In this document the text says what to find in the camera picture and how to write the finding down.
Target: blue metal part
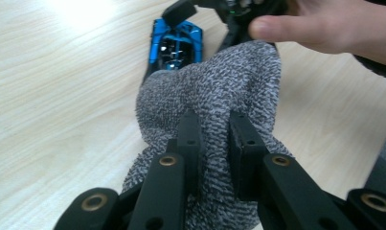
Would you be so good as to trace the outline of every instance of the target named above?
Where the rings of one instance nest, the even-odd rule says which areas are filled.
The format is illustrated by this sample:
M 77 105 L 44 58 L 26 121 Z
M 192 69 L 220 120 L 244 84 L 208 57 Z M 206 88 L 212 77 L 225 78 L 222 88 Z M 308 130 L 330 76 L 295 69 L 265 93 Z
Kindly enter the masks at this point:
M 171 47 L 169 54 L 165 54 L 167 46 Z M 154 64 L 157 61 L 163 61 L 159 64 L 159 69 L 179 69 L 190 63 L 202 61 L 202 30 L 189 21 L 183 21 L 175 28 L 166 24 L 162 18 L 154 20 L 153 32 L 151 35 L 151 46 L 149 54 L 149 64 Z

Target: finger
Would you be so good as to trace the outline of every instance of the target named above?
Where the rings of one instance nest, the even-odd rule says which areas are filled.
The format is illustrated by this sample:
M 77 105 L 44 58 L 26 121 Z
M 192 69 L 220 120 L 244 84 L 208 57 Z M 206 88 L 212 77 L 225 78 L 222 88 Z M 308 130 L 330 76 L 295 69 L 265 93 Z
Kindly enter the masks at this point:
M 262 16 L 249 25 L 252 38 L 268 42 L 316 43 L 323 30 L 320 20 L 310 16 Z

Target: knit glove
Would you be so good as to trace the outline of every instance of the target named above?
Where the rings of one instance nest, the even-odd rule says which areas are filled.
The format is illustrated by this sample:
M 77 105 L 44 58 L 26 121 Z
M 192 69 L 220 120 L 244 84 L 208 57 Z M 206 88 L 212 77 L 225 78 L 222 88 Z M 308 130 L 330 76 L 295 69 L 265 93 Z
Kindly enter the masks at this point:
M 249 41 L 181 70 L 157 71 L 141 86 L 137 119 L 148 147 L 136 158 L 124 192 L 142 182 L 155 155 L 177 137 L 180 117 L 193 110 L 201 122 L 201 198 L 188 197 L 186 229 L 252 229 L 259 224 L 256 202 L 234 197 L 228 154 L 230 111 L 247 115 L 271 153 L 291 155 L 273 135 L 281 62 L 276 49 Z

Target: light wood surface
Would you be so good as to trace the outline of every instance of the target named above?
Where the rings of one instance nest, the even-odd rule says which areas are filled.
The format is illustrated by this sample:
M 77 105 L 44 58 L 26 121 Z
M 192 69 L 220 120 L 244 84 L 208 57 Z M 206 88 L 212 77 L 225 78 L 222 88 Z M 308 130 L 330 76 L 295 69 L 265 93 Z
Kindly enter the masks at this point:
M 0 229 L 52 229 L 80 193 L 119 192 L 146 146 L 135 120 L 152 21 L 173 1 L 0 0 Z M 225 26 L 211 10 L 205 57 Z M 279 44 L 275 136 L 324 189 L 361 187 L 386 137 L 386 80 L 350 55 Z

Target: wooden table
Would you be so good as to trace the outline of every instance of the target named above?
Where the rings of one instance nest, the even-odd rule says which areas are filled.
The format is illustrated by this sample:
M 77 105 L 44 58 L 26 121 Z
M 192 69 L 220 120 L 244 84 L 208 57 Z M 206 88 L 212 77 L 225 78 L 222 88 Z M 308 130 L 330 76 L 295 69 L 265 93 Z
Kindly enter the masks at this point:
M 135 119 L 152 21 L 166 0 L 0 0 L 0 229 L 52 229 L 80 193 L 119 192 L 146 144 Z M 191 18 L 205 57 L 225 35 Z M 350 55 L 279 44 L 275 136 L 324 189 L 361 187 L 386 138 L 386 80 Z

